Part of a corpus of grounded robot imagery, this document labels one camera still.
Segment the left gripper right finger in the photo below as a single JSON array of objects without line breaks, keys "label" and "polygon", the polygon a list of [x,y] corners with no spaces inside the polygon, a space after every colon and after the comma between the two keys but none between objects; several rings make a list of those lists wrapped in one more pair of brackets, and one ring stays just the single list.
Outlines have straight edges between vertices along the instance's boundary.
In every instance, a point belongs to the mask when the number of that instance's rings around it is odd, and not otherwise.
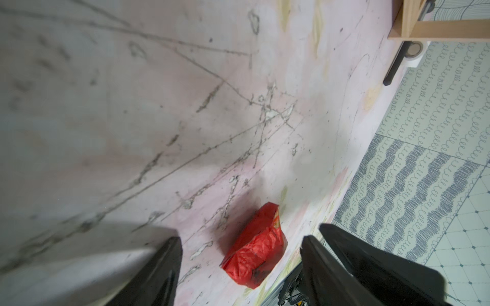
[{"label": "left gripper right finger", "polygon": [[305,236],[301,258],[310,305],[381,305],[316,239]]}]

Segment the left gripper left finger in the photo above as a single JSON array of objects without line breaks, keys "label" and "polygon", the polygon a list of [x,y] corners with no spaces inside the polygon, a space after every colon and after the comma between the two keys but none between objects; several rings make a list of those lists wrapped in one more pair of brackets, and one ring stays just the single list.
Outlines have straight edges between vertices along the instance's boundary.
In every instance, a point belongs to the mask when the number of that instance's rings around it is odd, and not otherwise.
[{"label": "left gripper left finger", "polygon": [[173,305],[181,263],[181,239],[171,237],[107,305]]}]

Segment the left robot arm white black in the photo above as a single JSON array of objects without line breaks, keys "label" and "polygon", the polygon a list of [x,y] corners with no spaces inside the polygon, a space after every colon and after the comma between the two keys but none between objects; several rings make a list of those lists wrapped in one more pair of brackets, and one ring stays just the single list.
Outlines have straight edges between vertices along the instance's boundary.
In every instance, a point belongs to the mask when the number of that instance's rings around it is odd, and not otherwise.
[{"label": "left robot arm white black", "polygon": [[[312,235],[288,275],[278,305],[447,305],[436,270],[377,249],[333,224],[321,224],[326,249]],[[173,305],[182,243],[171,237],[107,305]]]}]

